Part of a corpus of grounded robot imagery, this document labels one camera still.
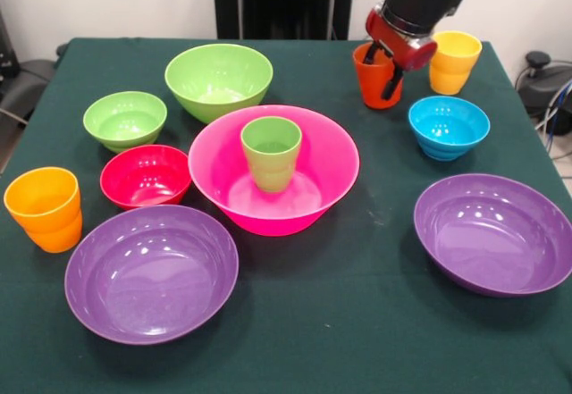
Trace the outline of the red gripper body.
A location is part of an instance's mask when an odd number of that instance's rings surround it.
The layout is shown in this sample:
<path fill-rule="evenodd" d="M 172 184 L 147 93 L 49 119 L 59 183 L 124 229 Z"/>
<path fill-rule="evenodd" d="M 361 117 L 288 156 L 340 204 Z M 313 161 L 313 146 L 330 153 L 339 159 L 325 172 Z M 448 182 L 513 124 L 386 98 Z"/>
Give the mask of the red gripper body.
<path fill-rule="evenodd" d="M 382 17 L 378 6 L 367 16 L 366 31 L 403 71 L 421 69 L 431 61 L 438 48 L 431 35 L 411 37 L 394 29 Z"/>

